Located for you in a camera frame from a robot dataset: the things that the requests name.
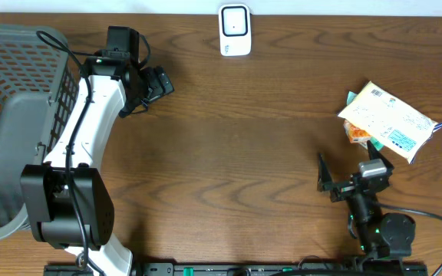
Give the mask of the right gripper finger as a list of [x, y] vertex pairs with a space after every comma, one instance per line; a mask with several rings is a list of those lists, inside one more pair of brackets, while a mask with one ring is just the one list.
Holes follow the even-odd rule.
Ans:
[[394, 166], [392, 165], [392, 163], [387, 160], [377, 149], [376, 147], [373, 145], [373, 143], [369, 140], [367, 142], [367, 147], [368, 147], [368, 155], [369, 155], [369, 159], [373, 160], [373, 159], [380, 159], [383, 164], [386, 167], [387, 173], [389, 175], [392, 174], [393, 170], [394, 170]]
[[318, 185], [317, 190], [319, 192], [326, 192], [332, 188], [333, 181], [328, 167], [323, 159], [323, 155], [318, 155]]

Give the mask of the small green tissue pack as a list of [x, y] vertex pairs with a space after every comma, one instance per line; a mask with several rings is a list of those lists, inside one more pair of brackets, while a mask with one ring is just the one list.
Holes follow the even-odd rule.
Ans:
[[370, 138], [369, 141], [371, 142], [371, 144], [374, 146], [374, 148], [375, 148], [377, 151], [380, 151], [380, 150], [384, 147], [384, 145], [383, 145], [382, 143], [380, 143], [380, 142], [379, 142], [376, 138], [374, 138], [374, 137]]

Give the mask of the orange tissue pack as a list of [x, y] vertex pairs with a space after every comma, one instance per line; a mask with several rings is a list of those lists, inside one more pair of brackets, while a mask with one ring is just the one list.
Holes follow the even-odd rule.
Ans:
[[366, 143], [371, 139], [371, 135], [347, 120], [344, 120], [343, 127], [351, 143]]

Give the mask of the yellow snack bag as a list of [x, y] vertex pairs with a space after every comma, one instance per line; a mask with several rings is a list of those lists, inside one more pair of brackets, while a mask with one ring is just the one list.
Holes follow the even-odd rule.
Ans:
[[338, 114], [380, 144], [414, 163], [417, 152], [442, 128], [398, 97], [369, 81]]

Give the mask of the green snack packet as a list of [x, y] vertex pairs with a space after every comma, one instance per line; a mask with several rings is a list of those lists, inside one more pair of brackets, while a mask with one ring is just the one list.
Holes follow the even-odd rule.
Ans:
[[348, 96], [347, 96], [347, 100], [346, 100], [346, 104], [349, 105], [356, 97], [357, 97], [356, 93], [349, 91]]

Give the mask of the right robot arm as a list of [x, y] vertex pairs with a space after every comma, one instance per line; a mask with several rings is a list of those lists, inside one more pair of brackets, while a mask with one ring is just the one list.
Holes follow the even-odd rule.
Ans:
[[369, 160], [358, 164], [358, 171], [348, 180], [332, 180], [323, 155], [318, 156], [319, 192], [328, 192], [332, 202], [347, 203], [348, 230], [360, 241], [370, 259], [398, 259], [411, 256], [415, 221], [396, 212], [384, 214], [377, 194], [390, 186], [394, 166], [372, 143], [368, 142]]

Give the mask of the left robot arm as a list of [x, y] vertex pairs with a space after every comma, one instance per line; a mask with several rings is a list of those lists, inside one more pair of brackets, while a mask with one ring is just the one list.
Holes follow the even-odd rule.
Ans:
[[76, 103], [61, 137], [40, 165], [27, 165], [21, 190], [34, 239], [75, 256], [83, 275], [132, 275], [134, 257], [113, 233], [114, 204], [101, 178], [104, 150], [117, 118], [146, 113], [174, 86], [148, 66], [138, 31], [110, 26], [102, 50], [78, 62]]

